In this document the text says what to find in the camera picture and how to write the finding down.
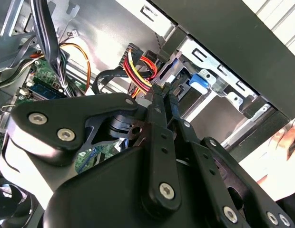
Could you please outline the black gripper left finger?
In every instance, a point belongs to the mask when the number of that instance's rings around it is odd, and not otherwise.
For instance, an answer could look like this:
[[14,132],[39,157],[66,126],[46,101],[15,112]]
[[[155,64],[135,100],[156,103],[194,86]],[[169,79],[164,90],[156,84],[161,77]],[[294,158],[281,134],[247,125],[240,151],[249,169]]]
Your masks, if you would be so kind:
[[140,133],[129,136],[134,144],[127,149],[140,148],[147,157],[148,199],[152,204],[159,203],[165,211],[177,209],[181,198],[174,192],[179,188],[179,181],[174,135],[167,125],[164,89],[152,87],[148,98],[148,106],[142,106],[124,93],[17,106],[9,121],[9,147],[17,148],[17,155],[26,155],[29,161],[14,164],[16,183],[33,193],[46,210],[55,191],[80,175],[73,170],[76,156],[118,138],[117,122],[121,120],[141,129]]

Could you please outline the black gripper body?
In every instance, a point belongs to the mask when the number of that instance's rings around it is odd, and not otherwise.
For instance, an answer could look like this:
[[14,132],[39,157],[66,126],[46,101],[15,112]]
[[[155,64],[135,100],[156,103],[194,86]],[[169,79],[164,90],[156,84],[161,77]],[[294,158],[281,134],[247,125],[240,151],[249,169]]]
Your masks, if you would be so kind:
[[148,199],[147,157],[127,149],[66,181],[44,213],[46,228],[214,228],[216,215],[195,168],[175,160],[181,198],[165,211]]

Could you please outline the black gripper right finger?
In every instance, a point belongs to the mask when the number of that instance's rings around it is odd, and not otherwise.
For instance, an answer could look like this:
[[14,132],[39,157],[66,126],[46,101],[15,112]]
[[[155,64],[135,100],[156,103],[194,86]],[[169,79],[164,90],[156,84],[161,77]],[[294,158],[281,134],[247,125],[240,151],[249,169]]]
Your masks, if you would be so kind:
[[175,228],[293,228],[295,223],[218,142],[198,139],[180,117],[178,100],[164,84],[167,125],[174,132],[182,203],[169,220]]

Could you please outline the person's hand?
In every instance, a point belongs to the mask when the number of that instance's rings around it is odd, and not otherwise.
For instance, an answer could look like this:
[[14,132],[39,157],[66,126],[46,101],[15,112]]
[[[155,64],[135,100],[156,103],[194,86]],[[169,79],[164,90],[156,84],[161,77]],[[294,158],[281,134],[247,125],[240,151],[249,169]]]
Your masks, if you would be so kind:
[[290,147],[295,141],[295,126],[289,131],[279,130],[272,137],[267,152],[268,168],[266,177],[258,181],[263,188],[289,185],[295,188],[295,150]]

